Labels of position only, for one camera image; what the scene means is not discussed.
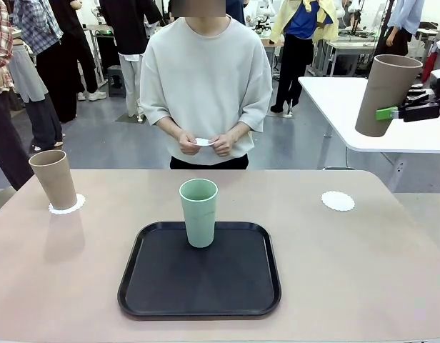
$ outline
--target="white sweatshirt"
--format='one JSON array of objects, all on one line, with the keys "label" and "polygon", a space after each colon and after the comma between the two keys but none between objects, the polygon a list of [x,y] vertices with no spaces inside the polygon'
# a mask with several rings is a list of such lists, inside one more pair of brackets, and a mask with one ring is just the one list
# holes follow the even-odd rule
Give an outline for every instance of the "white sweatshirt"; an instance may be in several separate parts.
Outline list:
[{"label": "white sweatshirt", "polygon": [[[238,121],[262,132],[272,93],[271,70],[258,35],[234,19],[214,37],[194,32],[179,18],[154,34],[142,61],[141,105],[150,125],[166,116],[196,138],[225,134]],[[254,148],[251,133],[228,157],[210,147],[196,156],[167,136],[169,153],[200,165],[242,157]]]}]

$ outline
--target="plaid shirt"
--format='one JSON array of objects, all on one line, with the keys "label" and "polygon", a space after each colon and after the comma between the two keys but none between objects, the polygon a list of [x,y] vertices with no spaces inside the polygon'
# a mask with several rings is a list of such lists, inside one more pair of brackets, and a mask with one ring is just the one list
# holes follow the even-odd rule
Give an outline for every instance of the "plaid shirt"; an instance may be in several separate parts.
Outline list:
[{"label": "plaid shirt", "polygon": [[57,43],[63,32],[47,0],[15,0],[14,24],[35,55]]},{"label": "plaid shirt", "polygon": [[0,68],[4,68],[4,88],[13,87],[7,64],[12,57],[12,33],[6,5],[0,0]]}]

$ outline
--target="white coaster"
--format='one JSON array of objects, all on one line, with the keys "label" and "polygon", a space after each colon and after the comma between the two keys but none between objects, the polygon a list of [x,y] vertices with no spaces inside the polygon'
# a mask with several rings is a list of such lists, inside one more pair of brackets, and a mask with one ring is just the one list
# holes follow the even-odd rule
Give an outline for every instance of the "white coaster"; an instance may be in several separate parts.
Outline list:
[{"label": "white coaster", "polygon": [[196,145],[197,146],[211,146],[214,143],[209,143],[208,139],[204,139],[204,138],[196,138]]},{"label": "white coaster", "polygon": [[355,201],[342,192],[330,191],[321,196],[322,202],[334,211],[346,212],[355,208]]},{"label": "white coaster", "polygon": [[54,209],[52,204],[49,205],[49,211],[53,214],[68,214],[77,211],[85,204],[85,197],[82,194],[77,194],[77,203],[70,209]]}]

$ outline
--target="blue plaid shirt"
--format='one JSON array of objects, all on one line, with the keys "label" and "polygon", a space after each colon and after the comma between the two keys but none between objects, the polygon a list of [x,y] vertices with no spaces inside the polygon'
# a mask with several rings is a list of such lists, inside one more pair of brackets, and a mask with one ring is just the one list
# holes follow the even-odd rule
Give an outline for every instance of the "blue plaid shirt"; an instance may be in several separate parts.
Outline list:
[{"label": "blue plaid shirt", "polygon": [[63,32],[47,0],[15,0],[14,24],[35,55],[57,43]]}]

